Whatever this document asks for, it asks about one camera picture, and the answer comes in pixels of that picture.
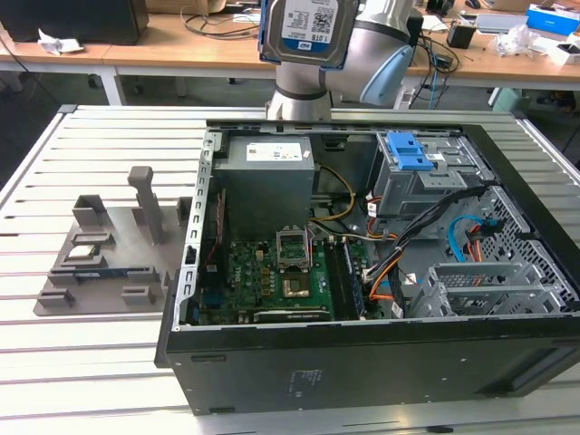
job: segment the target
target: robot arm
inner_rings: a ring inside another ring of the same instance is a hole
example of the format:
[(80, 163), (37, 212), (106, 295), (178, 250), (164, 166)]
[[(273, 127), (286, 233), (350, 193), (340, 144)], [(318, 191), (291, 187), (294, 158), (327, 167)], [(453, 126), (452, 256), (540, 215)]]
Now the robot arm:
[(411, 2), (368, 0), (354, 21), (342, 69), (282, 61), (276, 67), (275, 94), (267, 106), (267, 118), (329, 120), (327, 91), (352, 101), (384, 105), (396, 93), (411, 63), (407, 30)]

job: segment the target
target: gray 3d printed holder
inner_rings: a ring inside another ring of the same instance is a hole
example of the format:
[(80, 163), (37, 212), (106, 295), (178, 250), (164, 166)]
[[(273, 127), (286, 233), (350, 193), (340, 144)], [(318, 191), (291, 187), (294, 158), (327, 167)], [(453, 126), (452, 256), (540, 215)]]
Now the gray 3d printed holder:
[(105, 208), (98, 195), (79, 196), (72, 209), (75, 222), (38, 295), (35, 314), (163, 310), (181, 265), (191, 198), (160, 207), (152, 178), (149, 167), (131, 169), (135, 208)]

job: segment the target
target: computer chip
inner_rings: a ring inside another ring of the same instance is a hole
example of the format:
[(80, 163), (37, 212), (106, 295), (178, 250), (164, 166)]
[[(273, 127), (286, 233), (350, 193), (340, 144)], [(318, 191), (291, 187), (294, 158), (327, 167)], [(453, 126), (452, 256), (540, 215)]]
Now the computer chip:
[(310, 297), (310, 276), (301, 272), (285, 272), (282, 278), (282, 297)]

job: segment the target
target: black plastic item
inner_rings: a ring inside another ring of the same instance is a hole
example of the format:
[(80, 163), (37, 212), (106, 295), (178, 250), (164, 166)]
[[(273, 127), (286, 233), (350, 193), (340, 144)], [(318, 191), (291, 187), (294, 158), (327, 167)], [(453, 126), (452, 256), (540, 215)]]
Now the black plastic item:
[(409, 19), (407, 20), (407, 30), (409, 31), (409, 45), (414, 47), (419, 41), (419, 35), (421, 34), (421, 28), (423, 26), (423, 15), (417, 9), (411, 9), (409, 14)]
[(474, 25), (452, 24), (447, 35), (447, 45), (453, 48), (469, 48), (475, 30)]
[(455, 0), (429, 0), (426, 9), (430, 14), (445, 16), (454, 4)]
[(147, 27), (145, 0), (2, 0), (0, 21), (18, 43), (38, 41), (38, 29), (80, 44), (134, 45)]

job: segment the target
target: ventilation grille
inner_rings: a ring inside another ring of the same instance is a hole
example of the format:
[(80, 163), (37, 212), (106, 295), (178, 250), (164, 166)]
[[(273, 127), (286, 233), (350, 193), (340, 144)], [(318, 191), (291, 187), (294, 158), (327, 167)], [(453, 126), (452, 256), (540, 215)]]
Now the ventilation grille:
[[(536, 241), (524, 240), (519, 237), (521, 230), (502, 201), (496, 202), (493, 210), (486, 214), (486, 218), (503, 220), (506, 224), (501, 233), (482, 240), (481, 252), (484, 261), (516, 261), (536, 265), (545, 275), (542, 284), (560, 285), (562, 287), (559, 292), (562, 301), (579, 300), (578, 296), (565, 281), (562, 273), (545, 259), (547, 255), (543, 252), (544, 248)], [(564, 306), (561, 311), (570, 310)]]

